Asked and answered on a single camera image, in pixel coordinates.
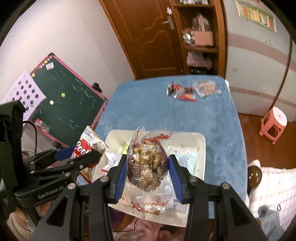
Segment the red white cookie packet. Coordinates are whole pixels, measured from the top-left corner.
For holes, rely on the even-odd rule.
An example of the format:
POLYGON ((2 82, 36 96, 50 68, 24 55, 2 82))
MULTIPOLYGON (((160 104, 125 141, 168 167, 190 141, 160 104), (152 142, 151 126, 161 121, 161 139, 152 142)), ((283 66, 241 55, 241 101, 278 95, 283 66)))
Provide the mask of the red white cookie packet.
MULTIPOLYGON (((70 159, 75 159, 91 151, 98 151, 101 155, 103 155, 106 151, 106 148, 106 143, 95 133, 95 131, 90 126, 86 126, 72 152, 70 159)), ((87 183, 92 182, 92 170, 97 164, 98 161, 88 167, 82 168, 79 172, 80 176, 87 183)))

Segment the white red-striped snack bag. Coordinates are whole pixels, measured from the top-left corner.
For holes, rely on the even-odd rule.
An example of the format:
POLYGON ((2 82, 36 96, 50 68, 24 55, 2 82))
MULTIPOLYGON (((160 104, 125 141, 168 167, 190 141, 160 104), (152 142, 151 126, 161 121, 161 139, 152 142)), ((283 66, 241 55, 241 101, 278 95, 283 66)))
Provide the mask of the white red-striped snack bag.
POLYGON ((104 162, 101 171, 108 173, 112 167, 115 167, 119 164, 120 159, 121 154, 119 152, 116 152, 112 149, 107 149, 103 155, 104 162))

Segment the clear bag walnut snack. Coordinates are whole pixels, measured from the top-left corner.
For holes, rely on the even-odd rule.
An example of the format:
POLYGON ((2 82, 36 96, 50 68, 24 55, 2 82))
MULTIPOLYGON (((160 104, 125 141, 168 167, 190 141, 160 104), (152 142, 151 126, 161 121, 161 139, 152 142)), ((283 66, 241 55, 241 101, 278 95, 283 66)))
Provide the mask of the clear bag walnut snack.
POLYGON ((173 205, 175 192, 169 174, 169 155, 175 135, 137 128, 127 149, 124 198, 132 212, 145 219, 173 205))

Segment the large white blue bag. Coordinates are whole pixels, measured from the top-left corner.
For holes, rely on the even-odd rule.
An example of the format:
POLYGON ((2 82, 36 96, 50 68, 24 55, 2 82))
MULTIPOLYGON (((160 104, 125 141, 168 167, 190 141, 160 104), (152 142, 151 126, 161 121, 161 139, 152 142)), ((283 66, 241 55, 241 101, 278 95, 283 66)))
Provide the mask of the large white blue bag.
POLYGON ((199 157, 197 148, 173 148, 173 154, 180 166, 187 168, 191 175, 195 175, 199 157))

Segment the red candy clear bag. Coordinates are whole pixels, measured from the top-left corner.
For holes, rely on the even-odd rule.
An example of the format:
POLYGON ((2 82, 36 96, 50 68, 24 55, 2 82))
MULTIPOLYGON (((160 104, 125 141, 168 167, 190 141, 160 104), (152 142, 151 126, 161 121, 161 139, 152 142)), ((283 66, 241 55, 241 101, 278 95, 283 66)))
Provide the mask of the red candy clear bag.
POLYGON ((197 101, 194 87, 185 87, 180 84, 174 84, 173 82, 168 85, 166 95, 190 102, 197 101))

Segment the clear bag brown cakes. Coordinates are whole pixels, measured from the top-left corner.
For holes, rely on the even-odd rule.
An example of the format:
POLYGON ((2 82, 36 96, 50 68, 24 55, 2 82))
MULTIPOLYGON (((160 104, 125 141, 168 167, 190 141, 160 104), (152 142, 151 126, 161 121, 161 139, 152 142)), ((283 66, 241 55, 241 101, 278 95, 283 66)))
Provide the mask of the clear bag brown cakes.
POLYGON ((207 97, 221 93, 213 80, 195 81, 193 83, 193 88, 199 97, 207 97))

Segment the white dotted board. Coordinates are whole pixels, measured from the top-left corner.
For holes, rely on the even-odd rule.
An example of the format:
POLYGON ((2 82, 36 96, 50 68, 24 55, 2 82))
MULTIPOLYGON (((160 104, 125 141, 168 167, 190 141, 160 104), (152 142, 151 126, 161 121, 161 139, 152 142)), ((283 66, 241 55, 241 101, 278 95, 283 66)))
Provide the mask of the white dotted board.
POLYGON ((46 98, 30 73, 24 71, 10 88, 2 104, 19 100, 26 110, 23 114, 23 120, 28 121, 36 108, 46 98))

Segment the white plastic tray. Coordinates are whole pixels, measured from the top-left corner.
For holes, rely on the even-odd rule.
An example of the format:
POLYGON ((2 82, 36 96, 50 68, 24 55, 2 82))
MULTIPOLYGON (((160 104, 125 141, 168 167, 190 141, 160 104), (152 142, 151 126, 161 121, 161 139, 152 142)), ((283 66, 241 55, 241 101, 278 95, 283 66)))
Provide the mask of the white plastic tray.
MULTIPOLYGON (((116 164, 119 162, 134 134, 132 130, 111 130, 107 134, 105 143, 108 147, 94 168, 93 181, 107 174, 105 166, 110 159, 116 164)), ((166 153, 174 154, 178 163, 186 167, 191 175, 204 179, 206 164, 204 136, 201 133, 174 132, 171 134, 171 139, 168 144, 162 144, 166 153)), ((186 226, 189 212, 189 205, 181 204, 176 199, 170 175, 166 175, 161 185, 151 192, 145 192, 125 181, 121 199, 111 207, 148 221, 179 227, 186 226)))

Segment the pink plastic stool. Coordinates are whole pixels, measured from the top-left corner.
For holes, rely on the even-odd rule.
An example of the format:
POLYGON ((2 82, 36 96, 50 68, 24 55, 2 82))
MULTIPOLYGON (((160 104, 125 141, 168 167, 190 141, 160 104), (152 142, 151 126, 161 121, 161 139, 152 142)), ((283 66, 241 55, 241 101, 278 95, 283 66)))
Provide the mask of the pink plastic stool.
POLYGON ((261 136, 266 136, 270 139, 273 144, 276 144, 276 141, 280 138, 287 126, 287 117, 284 112, 274 106, 271 110, 267 112, 267 114, 261 119, 261 130, 259 134, 261 136), (274 128, 275 136, 272 136, 268 132, 274 128))

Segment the brown wooden door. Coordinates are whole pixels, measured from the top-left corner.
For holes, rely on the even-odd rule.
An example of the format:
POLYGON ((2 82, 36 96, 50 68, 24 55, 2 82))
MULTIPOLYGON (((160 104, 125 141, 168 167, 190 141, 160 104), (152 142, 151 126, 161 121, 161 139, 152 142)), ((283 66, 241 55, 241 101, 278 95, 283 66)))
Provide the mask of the brown wooden door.
POLYGON ((136 79, 184 74, 172 1, 100 1, 136 79))

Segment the folded pink cloths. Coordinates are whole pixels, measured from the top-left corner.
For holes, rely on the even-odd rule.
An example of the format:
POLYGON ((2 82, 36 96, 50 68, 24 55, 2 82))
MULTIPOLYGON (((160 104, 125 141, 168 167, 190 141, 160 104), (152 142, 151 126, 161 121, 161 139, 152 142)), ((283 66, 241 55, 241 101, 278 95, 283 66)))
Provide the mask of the folded pink cloths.
POLYGON ((201 52, 188 52, 187 65, 189 67, 212 68, 212 61, 209 56, 201 52))

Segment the pink basket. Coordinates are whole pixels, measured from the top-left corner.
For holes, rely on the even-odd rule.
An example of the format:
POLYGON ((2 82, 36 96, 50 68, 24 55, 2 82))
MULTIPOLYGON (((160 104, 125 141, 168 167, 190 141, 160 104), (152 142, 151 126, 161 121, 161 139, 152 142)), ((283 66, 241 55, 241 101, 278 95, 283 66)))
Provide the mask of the pink basket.
POLYGON ((213 47, 214 36, 208 20, 200 13, 192 19, 193 35, 195 45, 202 47, 213 47))

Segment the wooden corner shelf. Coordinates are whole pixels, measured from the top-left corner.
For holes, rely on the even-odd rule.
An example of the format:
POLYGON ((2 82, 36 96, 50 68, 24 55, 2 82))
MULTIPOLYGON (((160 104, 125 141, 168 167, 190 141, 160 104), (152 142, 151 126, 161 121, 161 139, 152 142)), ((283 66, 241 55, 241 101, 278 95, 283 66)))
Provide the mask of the wooden corner shelf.
POLYGON ((228 31, 223 1, 170 1, 175 18, 184 73, 193 67, 226 76, 228 31))

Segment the green chalkboard pink frame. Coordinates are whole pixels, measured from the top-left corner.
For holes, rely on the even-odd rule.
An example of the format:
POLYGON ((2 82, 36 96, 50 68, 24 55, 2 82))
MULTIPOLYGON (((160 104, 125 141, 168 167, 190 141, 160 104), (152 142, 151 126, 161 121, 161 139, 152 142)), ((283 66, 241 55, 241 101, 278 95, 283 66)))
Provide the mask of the green chalkboard pink frame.
POLYGON ((95 128, 108 103, 97 83, 87 83, 54 53, 31 76, 46 99, 30 120, 55 147, 74 146, 86 126, 95 128))

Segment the wall calendar poster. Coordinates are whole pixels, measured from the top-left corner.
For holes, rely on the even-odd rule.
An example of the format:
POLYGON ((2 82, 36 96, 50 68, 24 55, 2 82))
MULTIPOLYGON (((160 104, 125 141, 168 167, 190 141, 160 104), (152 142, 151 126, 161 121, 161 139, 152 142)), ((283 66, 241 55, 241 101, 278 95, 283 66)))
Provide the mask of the wall calendar poster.
POLYGON ((274 13, 261 1, 234 0, 240 18, 277 32, 274 13))

